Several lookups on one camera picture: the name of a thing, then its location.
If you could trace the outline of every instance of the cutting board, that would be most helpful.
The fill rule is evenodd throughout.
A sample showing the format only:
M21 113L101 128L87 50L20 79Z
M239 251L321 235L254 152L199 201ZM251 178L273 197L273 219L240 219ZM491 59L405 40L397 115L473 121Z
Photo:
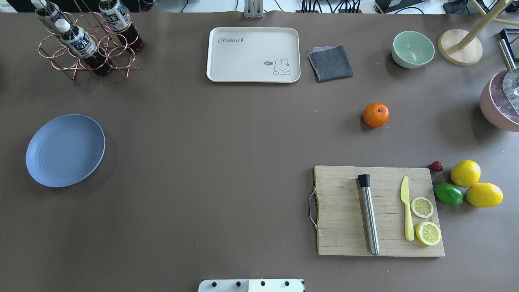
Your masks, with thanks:
M413 213L413 228L430 221L440 227L428 168L391 168L356 166L316 166L317 253L320 255L372 256L366 243L360 187L357 176L369 174L375 209L380 256L444 257L443 239L434 246L405 239L404 204L400 200L400 185L409 177L409 201L423 196L434 207L428 219Z

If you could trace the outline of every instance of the strawberry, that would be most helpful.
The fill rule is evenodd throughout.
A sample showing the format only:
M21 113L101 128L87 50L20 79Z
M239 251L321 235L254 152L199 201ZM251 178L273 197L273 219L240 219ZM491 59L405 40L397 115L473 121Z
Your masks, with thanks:
M429 165L429 169L432 171L442 171L443 163L441 161L435 161L431 165Z

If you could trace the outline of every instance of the white bracket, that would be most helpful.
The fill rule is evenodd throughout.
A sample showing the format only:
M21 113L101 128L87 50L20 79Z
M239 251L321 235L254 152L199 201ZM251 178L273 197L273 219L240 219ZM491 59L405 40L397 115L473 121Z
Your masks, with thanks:
M263 18L263 0L245 0L245 18Z
M299 279L204 280L198 292L304 292L305 281Z

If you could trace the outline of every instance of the rectangular tray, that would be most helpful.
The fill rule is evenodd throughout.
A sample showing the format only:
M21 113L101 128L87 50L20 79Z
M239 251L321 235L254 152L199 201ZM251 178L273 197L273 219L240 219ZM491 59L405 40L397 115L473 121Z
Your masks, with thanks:
M299 35L292 28L214 28L206 75L213 82L295 82Z
M316 166L317 253L320 255L372 256L366 244L357 176L369 174L375 209L380 256L444 257L443 240L427 246L405 239L404 204L400 185L409 177L409 199L428 198L434 207L429 219L411 214L413 227L431 221L440 227L431 174L428 168Z

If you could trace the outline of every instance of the bottle label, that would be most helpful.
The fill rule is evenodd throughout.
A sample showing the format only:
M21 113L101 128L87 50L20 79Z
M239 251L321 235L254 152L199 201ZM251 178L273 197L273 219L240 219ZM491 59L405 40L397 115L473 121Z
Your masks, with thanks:
M65 18L65 15L63 15L63 12L61 12L60 8L56 4L54 4L54 7L55 7L55 9L51 15L49 15L49 16L39 16L38 15L38 18L49 30L51 30L55 33L60 33L60 31L56 28L56 21L61 18L63 18L63 19L66 19L66 18Z
M117 1L114 8L100 9L100 11L115 32L120 32L130 25L130 16L119 1Z
M72 50L72 52L80 58L86 58L90 56L97 48L97 45L94 44L90 36L85 33L82 28L79 28L77 37L70 41L62 39L61 42L66 44Z

